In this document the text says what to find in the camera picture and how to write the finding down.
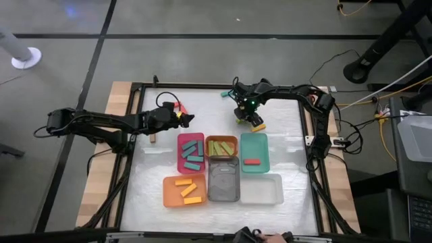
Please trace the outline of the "grey translucent plastic bin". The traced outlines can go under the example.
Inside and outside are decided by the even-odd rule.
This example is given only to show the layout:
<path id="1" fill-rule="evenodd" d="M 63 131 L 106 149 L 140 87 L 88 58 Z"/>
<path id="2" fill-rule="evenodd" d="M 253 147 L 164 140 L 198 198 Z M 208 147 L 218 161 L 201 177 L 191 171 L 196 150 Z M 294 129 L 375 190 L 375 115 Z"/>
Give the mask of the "grey translucent plastic bin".
<path id="1" fill-rule="evenodd" d="M 213 202 L 240 200 L 240 164 L 236 156 L 209 157 L 207 197 Z"/>

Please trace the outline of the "clear plastic bin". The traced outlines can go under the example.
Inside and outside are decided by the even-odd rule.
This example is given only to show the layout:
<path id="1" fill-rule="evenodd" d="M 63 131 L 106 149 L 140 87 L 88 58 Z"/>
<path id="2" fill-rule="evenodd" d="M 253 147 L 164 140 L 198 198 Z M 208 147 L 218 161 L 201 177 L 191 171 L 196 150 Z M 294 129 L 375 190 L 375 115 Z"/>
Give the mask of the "clear plastic bin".
<path id="1" fill-rule="evenodd" d="M 240 202 L 244 205 L 281 205 L 284 203 L 279 174 L 243 175 L 240 178 Z"/>

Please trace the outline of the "small orange plastic bin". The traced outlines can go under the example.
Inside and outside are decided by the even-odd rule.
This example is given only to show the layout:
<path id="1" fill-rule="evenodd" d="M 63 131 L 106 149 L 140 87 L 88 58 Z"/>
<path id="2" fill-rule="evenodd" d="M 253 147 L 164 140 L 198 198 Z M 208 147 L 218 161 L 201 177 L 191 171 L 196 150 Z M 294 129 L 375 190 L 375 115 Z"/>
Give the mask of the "small orange plastic bin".
<path id="1" fill-rule="evenodd" d="M 238 139 L 235 136 L 207 136 L 205 139 L 205 156 L 209 157 L 209 151 L 208 151 L 208 142 L 212 140 L 217 141 L 221 147 L 221 150 L 223 152 L 222 156 L 236 156 L 238 154 Z M 232 148 L 232 150 L 234 151 L 233 155 L 228 155 L 223 147 L 221 146 L 222 142 L 226 142 L 229 144 L 229 146 Z"/>

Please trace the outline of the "large orange plastic bin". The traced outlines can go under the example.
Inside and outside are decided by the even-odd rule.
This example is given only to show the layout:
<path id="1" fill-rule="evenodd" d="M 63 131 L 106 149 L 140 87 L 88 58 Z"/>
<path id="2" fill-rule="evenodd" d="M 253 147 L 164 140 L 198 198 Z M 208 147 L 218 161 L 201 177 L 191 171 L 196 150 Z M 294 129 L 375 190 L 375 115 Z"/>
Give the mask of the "large orange plastic bin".
<path id="1" fill-rule="evenodd" d="M 163 205 L 165 207 L 174 208 L 174 207 L 192 206 L 192 205 L 185 205 L 184 204 L 185 198 L 183 198 L 181 195 L 181 191 L 189 187 L 189 185 L 186 186 L 175 185 L 176 180 L 183 180 L 183 179 L 192 179 L 193 183 L 197 185 L 197 189 L 195 189 L 185 198 L 201 196 L 202 202 L 197 204 L 192 204 L 192 205 L 201 205 L 206 203 L 207 201 L 206 178 L 202 173 L 196 173 L 196 174 L 171 176 L 163 179 Z"/>

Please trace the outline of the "black equipment cart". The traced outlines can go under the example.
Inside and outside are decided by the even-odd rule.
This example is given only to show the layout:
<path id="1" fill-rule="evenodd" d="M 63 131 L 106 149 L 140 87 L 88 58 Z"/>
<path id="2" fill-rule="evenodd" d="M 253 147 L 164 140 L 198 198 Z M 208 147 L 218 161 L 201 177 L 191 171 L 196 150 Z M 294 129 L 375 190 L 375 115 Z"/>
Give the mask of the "black equipment cart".
<path id="1" fill-rule="evenodd" d="M 428 115 L 421 113 L 425 103 L 432 97 L 391 99 L 391 130 L 394 138 L 397 170 L 351 184 L 353 196 L 366 196 L 386 192 L 389 203 L 390 236 L 393 239 L 409 237 L 408 196 L 432 201 L 432 163 L 411 161 L 405 153 L 398 124 L 409 115 Z"/>

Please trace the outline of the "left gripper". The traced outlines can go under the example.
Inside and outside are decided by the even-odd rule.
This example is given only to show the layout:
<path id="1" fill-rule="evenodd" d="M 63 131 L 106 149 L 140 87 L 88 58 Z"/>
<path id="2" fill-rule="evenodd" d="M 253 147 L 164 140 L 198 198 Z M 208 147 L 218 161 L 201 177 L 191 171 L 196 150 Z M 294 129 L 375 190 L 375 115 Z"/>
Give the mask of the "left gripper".
<path id="1" fill-rule="evenodd" d="M 145 128 L 150 132 L 160 132 L 170 128 L 188 128 L 194 115 L 182 114 L 183 122 L 174 112 L 175 105 L 172 102 L 163 102 L 161 107 L 147 111 L 145 113 Z"/>

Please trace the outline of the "black keyboard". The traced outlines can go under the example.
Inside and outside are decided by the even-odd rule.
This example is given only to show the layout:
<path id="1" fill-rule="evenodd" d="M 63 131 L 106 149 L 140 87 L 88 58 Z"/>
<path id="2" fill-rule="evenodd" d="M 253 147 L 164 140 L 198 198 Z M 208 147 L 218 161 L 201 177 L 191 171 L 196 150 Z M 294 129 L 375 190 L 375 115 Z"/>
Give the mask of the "black keyboard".
<path id="1" fill-rule="evenodd" d="M 432 243 L 432 201 L 408 196 L 411 243 Z"/>

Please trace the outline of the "black tripod leg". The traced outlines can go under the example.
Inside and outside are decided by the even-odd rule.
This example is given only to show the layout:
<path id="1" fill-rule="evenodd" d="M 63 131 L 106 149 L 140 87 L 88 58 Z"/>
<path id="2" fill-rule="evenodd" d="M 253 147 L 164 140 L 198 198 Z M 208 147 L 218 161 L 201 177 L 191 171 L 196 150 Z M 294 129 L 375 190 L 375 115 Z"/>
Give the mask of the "black tripod leg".
<path id="1" fill-rule="evenodd" d="M 414 25 L 407 36 L 416 41 L 425 57 L 432 55 L 432 8 Z"/>

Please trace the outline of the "white pole with round base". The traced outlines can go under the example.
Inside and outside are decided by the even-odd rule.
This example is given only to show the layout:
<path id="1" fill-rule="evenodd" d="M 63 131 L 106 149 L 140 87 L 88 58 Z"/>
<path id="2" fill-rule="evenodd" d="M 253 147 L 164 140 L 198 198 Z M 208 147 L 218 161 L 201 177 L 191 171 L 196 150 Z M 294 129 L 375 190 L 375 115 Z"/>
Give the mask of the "white pole with round base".
<path id="1" fill-rule="evenodd" d="M 36 47 L 27 47 L 8 30 L 0 27 L 0 47 L 11 55 L 11 64 L 18 70 L 33 68 L 42 59 Z"/>

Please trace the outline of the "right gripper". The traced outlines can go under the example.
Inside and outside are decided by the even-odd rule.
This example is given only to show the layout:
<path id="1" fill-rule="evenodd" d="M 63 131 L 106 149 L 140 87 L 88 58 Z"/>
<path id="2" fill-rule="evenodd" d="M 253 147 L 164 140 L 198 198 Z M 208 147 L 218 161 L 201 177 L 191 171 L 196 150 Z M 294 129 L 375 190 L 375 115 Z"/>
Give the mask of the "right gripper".
<path id="1" fill-rule="evenodd" d="M 250 123 L 252 126 L 263 124 L 263 119 L 258 113 L 253 113 L 260 105 L 264 105 L 263 93 L 265 92 L 264 84 L 237 84 L 236 85 L 236 104 L 234 109 L 236 119 L 243 119 L 243 113 L 252 113 Z"/>

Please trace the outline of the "white tabletop sheet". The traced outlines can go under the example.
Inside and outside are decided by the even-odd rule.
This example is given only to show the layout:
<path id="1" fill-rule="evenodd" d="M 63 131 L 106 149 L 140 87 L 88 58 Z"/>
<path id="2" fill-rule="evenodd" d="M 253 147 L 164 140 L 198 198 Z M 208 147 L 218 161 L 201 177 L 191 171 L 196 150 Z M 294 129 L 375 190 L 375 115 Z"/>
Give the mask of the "white tabletop sheet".
<path id="1" fill-rule="evenodd" d="M 173 129 L 158 133 L 156 143 L 150 143 L 143 135 L 137 138 L 121 229 L 231 234 L 249 227 L 265 234 L 317 234 L 299 104 L 294 100 L 273 99 L 259 107 L 258 113 L 264 119 L 268 138 L 267 173 L 281 176 L 283 204 L 207 201 L 189 207 L 165 207 L 163 179 L 178 174 L 177 138 L 182 130 Z"/>

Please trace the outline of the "grey plastic box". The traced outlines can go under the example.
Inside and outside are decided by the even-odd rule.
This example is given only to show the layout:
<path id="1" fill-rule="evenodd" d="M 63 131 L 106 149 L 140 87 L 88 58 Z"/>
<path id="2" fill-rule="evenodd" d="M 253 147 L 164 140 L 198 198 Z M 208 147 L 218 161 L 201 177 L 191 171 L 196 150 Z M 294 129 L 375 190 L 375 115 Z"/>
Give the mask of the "grey plastic box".
<path id="1" fill-rule="evenodd" d="M 411 161 L 432 163 L 432 116 L 409 115 L 398 124 L 398 131 Z"/>

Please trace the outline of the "teal plastic bin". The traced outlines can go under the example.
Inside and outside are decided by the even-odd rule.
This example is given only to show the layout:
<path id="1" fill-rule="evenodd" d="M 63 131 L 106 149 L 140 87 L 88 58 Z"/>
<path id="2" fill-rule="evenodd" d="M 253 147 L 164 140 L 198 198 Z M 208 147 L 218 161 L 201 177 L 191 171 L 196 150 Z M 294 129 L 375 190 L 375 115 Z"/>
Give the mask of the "teal plastic bin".
<path id="1" fill-rule="evenodd" d="M 260 165 L 245 165 L 245 159 L 260 159 Z M 240 162 L 244 173 L 267 173 L 270 170 L 267 135 L 243 133 L 240 137 Z"/>

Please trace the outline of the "pink plastic bin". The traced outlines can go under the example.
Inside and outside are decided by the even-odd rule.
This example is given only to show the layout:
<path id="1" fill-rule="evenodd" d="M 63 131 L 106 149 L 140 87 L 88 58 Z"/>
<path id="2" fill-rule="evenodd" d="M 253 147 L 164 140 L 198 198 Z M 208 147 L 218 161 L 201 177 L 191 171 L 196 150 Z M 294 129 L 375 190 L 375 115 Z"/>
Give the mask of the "pink plastic bin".
<path id="1" fill-rule="evenodd" d="M 202 140 L 204 142 L 204 134 L 203 133 L 182 133 L 178 135 L 177 138 L 177 156 L 178 156 L 178 163 L 177 163 L 177 169 L 180 173 L 184 173 L 184 174 L 190 174 L 190 173 L 202 173 L 205 171 L 205 159 L 202 163 L 194 163 L 194 162 L 190 162 L 193 164 L 197 164 L 200 165 L 200 171 L 193 171 L 193 170 L 189 170 L 184 168 L 184 163 L 187 162 L 187 157 L 186 158 L 182 158 L 182 153 L 184 152 L 182 150 L 182 145 L 191 141 L 191 140 L 196 140 L 197 142 L 199 140 Z M 198 146 L 197 144 L 196 146 L 196 150 L 190 155 L 190 156 L 198 156 Z"/>

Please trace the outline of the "person's hand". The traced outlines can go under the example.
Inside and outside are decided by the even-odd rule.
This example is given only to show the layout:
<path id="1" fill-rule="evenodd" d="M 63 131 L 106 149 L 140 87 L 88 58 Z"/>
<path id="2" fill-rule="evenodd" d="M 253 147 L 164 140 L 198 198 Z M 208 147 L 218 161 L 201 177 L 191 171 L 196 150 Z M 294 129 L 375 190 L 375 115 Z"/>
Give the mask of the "person's hand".
<path id="1" fill-rule="evenodd" d="M 274 234 L 274 235 L 259 234 L 258 237 L 263 241 L 263 243 L 287 243 L 281 234 Z"/>

